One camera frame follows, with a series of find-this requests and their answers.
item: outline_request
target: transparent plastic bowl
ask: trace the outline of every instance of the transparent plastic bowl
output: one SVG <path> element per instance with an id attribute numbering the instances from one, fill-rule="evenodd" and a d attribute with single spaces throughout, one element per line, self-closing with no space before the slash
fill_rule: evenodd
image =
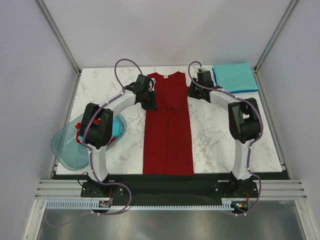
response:
<path id="1" fill-rule="evenodd" d="M 83 169 L 89 164 L 88 150 L 76 140 L 78 131 L 76 125 L 81 122 L 82 117 L 83 114 L 58 131 L 51 141 L 51 149 L 55 157 L 66 169 L 71 171 Z M 106 147 L 106 150 L 116 144 L 127 130 L 125 119 L 120 114 L 115 118 L 122 127 L 122 133 L 115 137 L 115 140 Z"/>

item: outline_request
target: red garment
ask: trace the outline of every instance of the red garment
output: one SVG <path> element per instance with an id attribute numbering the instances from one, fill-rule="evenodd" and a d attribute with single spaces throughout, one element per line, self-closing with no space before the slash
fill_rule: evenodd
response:
<path id="1" fill-rule="evenodd" d="M 191 176 L 194 174 L 186 76 L 182 72 L 155 79 L 158 111 L 147 111 L 143 148 L 143 174 Z"/>

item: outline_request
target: white marble surface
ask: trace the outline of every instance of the white marble surface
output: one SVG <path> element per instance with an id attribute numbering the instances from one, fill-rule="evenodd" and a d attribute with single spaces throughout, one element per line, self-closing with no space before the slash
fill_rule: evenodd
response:
<path id="1" fill-rule="evenodd" d="M 203 67 L 210 70 L 212 75 L 212 66 Z M 144 75 L 154 72 L 170 75 L 179 71 L 185 73 L 188 86 L 191 82 L 187 74 L 187 66 L 141 67 L 141 70 Z M 135 82 L 139 73 L 135 67 L 119 67 L 117 72 L 123 85 Z M 197 66 L 194 66 L 192 76 L 196 76 L 196 72 Z M 113 68 L 83 69 L 70 121 L 83 114 L 89 102 L 98 104 L 105 102 L 120 90 Z M 262 138 L 253 146 L 251 169 L 255 172 L 281 172 L 281 165 L 259 94 L 257 92 L 241 93 L 238 96 L 254 97 L 257 100 L 264 124 Z M 188 107 L 194 172 L 230 172 L 234 165 L 235 141 L 229 132 L 228 113 L 217 105 L 190 97 L 188 97 Z M 121 114 L 126 120 L 127 130 L 122 139 L 107 151 L 107 168 L 111 174 L 142 174 L 146 112 L 140 104 L 137 104 L 125 109 Z M 89 171 L 89 166 L 78 171 L 70 171 L 59 163 L 56 173 L 81 174 L 84 171 Z"/>

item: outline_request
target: teal towel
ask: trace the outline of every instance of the teal towel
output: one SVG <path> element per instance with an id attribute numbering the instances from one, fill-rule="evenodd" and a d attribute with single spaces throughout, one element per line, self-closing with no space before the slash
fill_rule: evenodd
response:
<path id="1" fill-rule="evenodd" d="M 112 124 L 112 137 L 111 138 L 119 137 L 122 134 L 122 131 L 123 131 L 123 129 L 121 127 L 121 124 L 120 124 L 118 118 L 114 118 L 113 124 Z"/>
<path id="2" fill-rule="evenodd" d="M 212 70 L 215 83 L 229 93 L 250 93 L 259 90 L 248 62 L 214 65 Z"/>

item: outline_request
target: white curved robot arm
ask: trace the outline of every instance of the white curved robot arm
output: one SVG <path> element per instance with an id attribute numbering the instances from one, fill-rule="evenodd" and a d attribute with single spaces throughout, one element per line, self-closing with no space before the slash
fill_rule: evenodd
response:
<path id="1" fill-rule="evenodd" d="M 130 90 L 125 90 L 121 97 L 108 105 L 107 109 L 113 111 L 113 118 L 115 118 L 123 110 L 135 104 L 136 95 Z M 89 143 L 88 145 L 92 148 L 92 164 L 95 168 L 95 173 L 98 179 L 104 180 L 109 174 L 106 164 L 107 144 L 101 146 L 99 149 Z M 91 172 L 89 173 L 89 177 L 95 179 Z"/>
<path id="2" fill-rule="evenodd" d="M 97 121 L 89 127 L 85 143 L 92 149 L 92 165 L 100 181 L 103 181 L 109 174 L 106 165 L 106 150 L 112 137 L 113 118 L 136 103 L 141 103 L 144 110 L 157 110 L 156 94 L 152 90 L 153 86 L 154 83 L 151 78 L 139 74 L 136 82 L 125 86 L 125 90 L 118 94 L 121 96 L 110 102 L 106 108 L 103 108 L 95 118 Z M 82 137 L 91 118 L 99 108 L 99 105 L 94 103 L 89 103 L 86 106 L 79 129 Z M 89 172 L 89 177 L 95 179 L 92 172 Z"/>
<path id="3" fill-rule="evenodd" d="M 226 94 L 221 94 L 221 92 L 216 91 L 210 92 L 210 103 L 222 107 L 227 112 L 229 110 L 229 104 L 234 102 L 236 102 L 236 100 Z M 247 170 L 247 157 L 249 144 L 252 141 L 253 140 L 248 140 L 245 143 L 242 143 L 235 139 L 234 165 L 232 173 L 237 180 L 244 180 L 251 177 L 251 174 Z"/>
<path id="4" fill-rule="evenodd" d="M 223 90 L 220 86 L 214 86 L 210 71 L 200 68 L 197 77 L 198 79 L 194 78 L 193 80 L 198 82 L 199 85 Z M 258 118 L 251 107 L 227 94 L 201 88 L 193 82 L 191 82 L 187 95 L 191 98 L 203 99 L 209 103 L 216 104 L 228 112 L 229 130 L 235 140 L 232 178 L 236 181 L 249 179 L 252 176 L 247 169 L 249 144 L 260 133 Z M 257 101 L 254 98 L 246 100 L 259 112 Z"/>

